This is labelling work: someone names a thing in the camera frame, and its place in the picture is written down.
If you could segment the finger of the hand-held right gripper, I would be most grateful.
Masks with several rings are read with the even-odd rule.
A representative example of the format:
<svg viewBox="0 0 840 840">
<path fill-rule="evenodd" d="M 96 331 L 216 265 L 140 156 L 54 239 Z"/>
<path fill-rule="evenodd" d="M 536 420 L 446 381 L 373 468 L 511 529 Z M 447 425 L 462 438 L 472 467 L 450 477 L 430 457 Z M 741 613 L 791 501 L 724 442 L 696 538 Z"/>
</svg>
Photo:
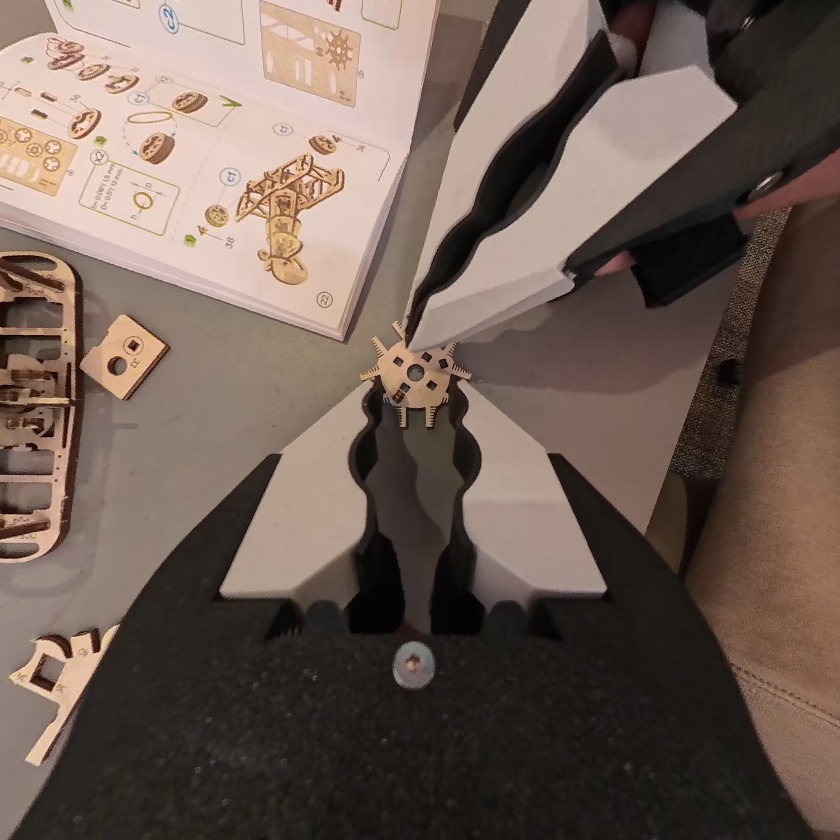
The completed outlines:
<svg viewBox="0 0 840 840">
<path fill-rule="evenodd" d="M 465 337 L 518 305 L 524 245 L 480 246 L 542 190 L 564 136 L 623 71 L 601 2 L 499 2 L 455 116 L 455 135 L 406 310 L 407 337 Z"/>
<path fill-rule="evenodd" d="M 409 350 L 464 340 L 572 291 L 572 253 L 737 107 L 697 66 L 610 87 L 572 129 L 533 205 L 431 297 Z"/>
</svg>

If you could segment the person's right hand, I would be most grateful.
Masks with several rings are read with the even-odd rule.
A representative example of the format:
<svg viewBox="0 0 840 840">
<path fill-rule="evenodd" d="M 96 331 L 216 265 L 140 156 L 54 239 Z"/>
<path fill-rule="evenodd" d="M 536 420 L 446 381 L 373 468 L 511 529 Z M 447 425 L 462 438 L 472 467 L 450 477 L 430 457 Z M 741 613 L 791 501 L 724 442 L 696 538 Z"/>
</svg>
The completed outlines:
<svg viewBox="0 0 840 840">
<path fill-rule="evenodd" d="M 839 150 L 835 150 L 799 177 L 779 185 L 750 203 L 734 208 L 732 213 L 736 220 L 745 222 L 786 207 L 831 202 L 838 194 Z"/>
</svg>

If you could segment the wooden biplane model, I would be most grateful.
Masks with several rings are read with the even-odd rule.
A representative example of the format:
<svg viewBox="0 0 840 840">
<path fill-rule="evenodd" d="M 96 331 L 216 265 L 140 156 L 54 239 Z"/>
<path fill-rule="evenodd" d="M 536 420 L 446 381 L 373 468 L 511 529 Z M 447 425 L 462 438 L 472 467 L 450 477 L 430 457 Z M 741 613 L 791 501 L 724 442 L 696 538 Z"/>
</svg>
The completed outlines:
<svg viewBox="0 0 840 840">
<path fill-rule="evenodd" d="M 81 286 L 63 260 L 2 252 L 1 555 L 43 557 L 70 524 L 83 407 Z"/>
</svg>

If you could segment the small wooden gear piece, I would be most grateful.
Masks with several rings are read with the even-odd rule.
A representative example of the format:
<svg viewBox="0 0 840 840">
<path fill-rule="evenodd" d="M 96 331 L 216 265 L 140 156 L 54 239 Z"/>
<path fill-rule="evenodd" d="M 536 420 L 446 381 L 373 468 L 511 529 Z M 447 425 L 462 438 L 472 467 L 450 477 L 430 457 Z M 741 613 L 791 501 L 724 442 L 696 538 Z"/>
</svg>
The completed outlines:
<svg viewBox="0 0 840 840">
<path fill-rule="evenodd" d="M 455 376 L 470 381 L 472 374 L 454 361 L 458 342 L 440 348 L 412 352 L 406 343 L 406 333 L 399 321 L 392 323 L 399 340 L 386 348 L 376 336 L 371 341 L 377 354 L 377 365 L 362 373 L 364 381 L 378 378 L 384 390 L 383 400 L 393 406 L 400 428 L 408 427 L 408 411 L 423 410 L 425 427 L 434 428 L 439 407 L 448 403 L 448 387 Z"/>
</svg>

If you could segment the grey desk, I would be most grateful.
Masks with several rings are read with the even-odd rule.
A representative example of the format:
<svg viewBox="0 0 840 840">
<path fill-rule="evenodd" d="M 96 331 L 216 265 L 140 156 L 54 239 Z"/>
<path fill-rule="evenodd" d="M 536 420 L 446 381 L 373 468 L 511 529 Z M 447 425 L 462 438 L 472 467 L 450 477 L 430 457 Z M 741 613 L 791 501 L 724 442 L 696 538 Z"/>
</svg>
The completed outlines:
<svg viewBox="0 0 840 840">
<path fill-rule="evenodd" d="M 44 559 L 2 568 L 2 838 L 71 730 L 43 766 L 26 763 L 54 713 L 8 679 L 30 639 L 122 620 L 219 501 L 360 383 L 375 361 L 371 336 L 395 337 L 495 5 L 440 4 L 411 152 L 347 343 L 2 229 L 2 250 L 56 255 L 79 272 L 86 345 L 126 313 L 171 346 L 127 402 L 86 381 L 69 534 Z M 657 310 L 627 271 L 594 280 L 477 334 L 455 358 L 477 390 L 645 531 L 736 274 Z"/>
</svg>

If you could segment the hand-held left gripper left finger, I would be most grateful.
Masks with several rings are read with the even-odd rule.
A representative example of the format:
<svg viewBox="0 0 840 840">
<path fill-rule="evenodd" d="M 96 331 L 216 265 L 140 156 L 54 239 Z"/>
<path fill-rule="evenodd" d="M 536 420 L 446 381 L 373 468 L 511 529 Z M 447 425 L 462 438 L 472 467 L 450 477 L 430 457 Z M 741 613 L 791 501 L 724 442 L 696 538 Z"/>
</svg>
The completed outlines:
<svg viewBox="0 0 840 840">
<path fill-rule="evenodd" d="M 403 624 L 396 553 L 366 479 L 378 458 L 382 388 L 365 381 L 280 453 L 220 586 L 226 600 L 288 599 L 344 611 L 350 630 Z"/>
</svg>

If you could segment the small square wooden piece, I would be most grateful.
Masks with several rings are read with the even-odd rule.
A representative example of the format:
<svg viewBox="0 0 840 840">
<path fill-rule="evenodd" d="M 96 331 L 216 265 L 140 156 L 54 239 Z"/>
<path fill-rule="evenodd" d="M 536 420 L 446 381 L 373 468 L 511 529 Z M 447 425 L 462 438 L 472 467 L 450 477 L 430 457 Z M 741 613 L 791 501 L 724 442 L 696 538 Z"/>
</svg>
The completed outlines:
<svg viewBox="0 0 840 840">
<path fill-rule="evenodd" d="M 120 314 L 101 342 L 82 358 L 80 370 L 111 395 L 127 401 L 169 349 L 130 316 Z"/>
</svg>

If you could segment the open instruction booklet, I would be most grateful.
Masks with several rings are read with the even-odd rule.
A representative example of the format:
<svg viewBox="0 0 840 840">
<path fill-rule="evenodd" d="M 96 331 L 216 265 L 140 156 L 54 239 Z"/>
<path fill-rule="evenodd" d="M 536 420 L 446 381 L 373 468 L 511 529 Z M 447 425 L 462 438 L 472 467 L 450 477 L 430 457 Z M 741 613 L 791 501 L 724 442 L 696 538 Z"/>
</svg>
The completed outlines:
<svg viewBox="0 0 840 840">
<path fill-rule="evenodd" d="M 2 224 L 343 340 L 439 2 L 46 5 L 2 48 Z"/>
</svg>

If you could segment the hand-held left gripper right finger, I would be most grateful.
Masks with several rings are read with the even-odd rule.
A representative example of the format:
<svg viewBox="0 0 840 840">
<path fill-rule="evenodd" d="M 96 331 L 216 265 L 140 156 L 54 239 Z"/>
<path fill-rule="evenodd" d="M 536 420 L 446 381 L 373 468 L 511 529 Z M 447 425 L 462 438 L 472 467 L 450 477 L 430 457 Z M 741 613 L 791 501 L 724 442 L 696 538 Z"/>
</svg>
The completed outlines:
<svg viewBox="0 0 840 840">
<path fill-rule="evenodd" d="M 593 601 L 606 583 L 549 452 L 473 385 L 449 401 L 463 480 L 429 614 L 435 635 L 477 634 L 494 607 Z"/>
</svg>

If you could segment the person's beige trouser leg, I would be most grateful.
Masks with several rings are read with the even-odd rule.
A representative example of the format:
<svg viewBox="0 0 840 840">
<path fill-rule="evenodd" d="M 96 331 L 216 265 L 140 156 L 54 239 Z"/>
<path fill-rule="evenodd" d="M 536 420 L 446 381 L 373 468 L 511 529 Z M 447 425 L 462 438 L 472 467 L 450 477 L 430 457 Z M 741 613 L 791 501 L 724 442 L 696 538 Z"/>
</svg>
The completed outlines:
<svg viewBox="0 0 840 840">
<path fill-rule="evenodd" d="M 794 208 L 687 586 L 820 838 L 839 830 L 839 201 Z"/>
</svg>

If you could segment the wooden offcut sheet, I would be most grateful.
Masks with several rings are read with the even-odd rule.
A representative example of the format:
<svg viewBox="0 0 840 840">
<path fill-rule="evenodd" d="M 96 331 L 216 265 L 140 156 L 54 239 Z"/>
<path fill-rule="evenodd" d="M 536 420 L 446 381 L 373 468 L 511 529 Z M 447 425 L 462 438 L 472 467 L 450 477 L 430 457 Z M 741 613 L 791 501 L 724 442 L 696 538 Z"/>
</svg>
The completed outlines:
<svg viewBox="0 0 840 840">
<path fill-rule="evenodd" d="M 28 764 L 39 767 L 47 761 L 119 627 L 104 634 L 92 628 L 69 638 L 50 634 L 31 640 L 34 653 L 8 679 L 53 703 L 56 714 L 26 755 Z"/>
</svg>

